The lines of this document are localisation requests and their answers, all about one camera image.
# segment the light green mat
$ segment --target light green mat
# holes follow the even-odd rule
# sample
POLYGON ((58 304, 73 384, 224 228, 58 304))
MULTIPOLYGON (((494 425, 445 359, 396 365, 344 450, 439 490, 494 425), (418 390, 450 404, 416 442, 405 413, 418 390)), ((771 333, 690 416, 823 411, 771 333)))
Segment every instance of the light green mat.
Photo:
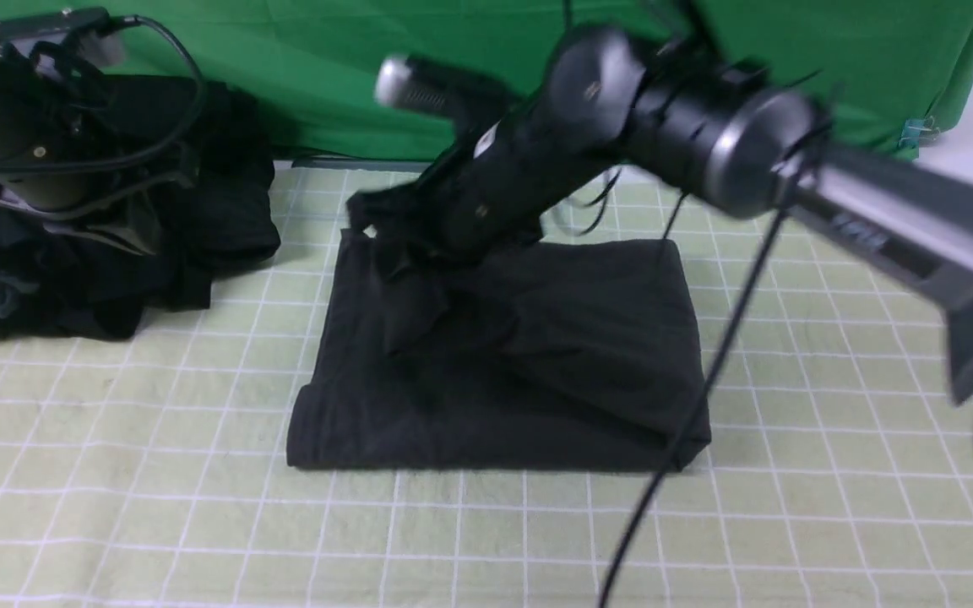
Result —
MULTIPOLYGON (((395 178, 281 172, 285 246, 212 311, 130 344, 0 344, 0 605, 592 605, 642 477, 283 462, 341 200, 395 178)), ((673 203, 614 198, 588 240, 656 238, 673 203)), ((758 225, 692 205, 675 238, 713 349, 758 225)), ((973 607, 973 407, 943 396, 934 309, 795 228, 741 349, 615 605, 973 607)))

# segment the white label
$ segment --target white label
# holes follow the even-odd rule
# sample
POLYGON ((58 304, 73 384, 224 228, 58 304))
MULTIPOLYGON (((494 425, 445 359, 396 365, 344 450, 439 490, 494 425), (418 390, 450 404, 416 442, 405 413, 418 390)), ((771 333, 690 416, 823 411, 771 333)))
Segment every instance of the white label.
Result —
POLYGON ((476 152, 472 155, 472 158, 479 158, 479 155, 494 145, 494 133, 497 133, 497 125, 498 123, 495 123, 494 127, 488 128, 486 133, 482 134, 479 142, 476 143, 476 152))

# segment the pile of black clothes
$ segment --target pile of black clothes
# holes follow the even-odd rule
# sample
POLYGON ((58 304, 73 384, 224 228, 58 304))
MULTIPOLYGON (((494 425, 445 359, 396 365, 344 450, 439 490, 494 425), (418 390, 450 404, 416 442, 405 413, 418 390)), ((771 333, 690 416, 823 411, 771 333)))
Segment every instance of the pile of black clothes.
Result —
MULTIPOLYGON (((105 117, 139 147, 166 136, 193 96, 193 82, 186 79, 108 78, 116 96, 105 117)), ((0 339, 128 339, 146 307, 208 308, 216 276, 273 257, 280 246, 268 193, 273 151, 258 102, 226 85, 210 85, 204 114, 184 141, 200 155, 199 183, 152 190, 165 227, 155 257, 49 234, 27 216, 0 208, 0 339)))
MULTIPOLYGON (((530 228, 474 266, 422 264, 348 200, 313 380, 287 432, 303 470, 598 470, 661 465, 704 376, 673 242, 565 246, 530 228)), ((707 404, 676 470, 710 442, 707 404)))

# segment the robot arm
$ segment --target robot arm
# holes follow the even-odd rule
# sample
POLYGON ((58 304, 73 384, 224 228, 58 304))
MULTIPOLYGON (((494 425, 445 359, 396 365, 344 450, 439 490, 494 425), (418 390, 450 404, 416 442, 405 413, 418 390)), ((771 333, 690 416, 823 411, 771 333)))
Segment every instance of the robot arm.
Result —
POLYGON ((170 32, 145 17, 114 19, 86 8, 0 23, 0 207, 46 230, 152 254, 161 226, 148 190, 194 184, 197 159, 178 141, 205 102, 197 65, 170 32), (197 81, 192 109, 166 141, 127 150, 101 120, 111 103, 101 67, 120 61, 117 34, 146 24, 177 48, 197 81))
MULTIPOLYGON (((376 97, 421 111, 410 102, 475 96, 442 85, 435 66, 391 57, 376 97)), ((474 263, 623 161, 740 220, 771 211, 791 184, 792 218, 942 309, 950 396, 973 395, 972 185, 837 143, 813 162, 816 101, 770 84, 754 62, 609 24, 570 30, 540 88, 495 111, 479 121, 493 127, 457 138, 413 185, 420 208, 402 230, 433 257, 474 263)))

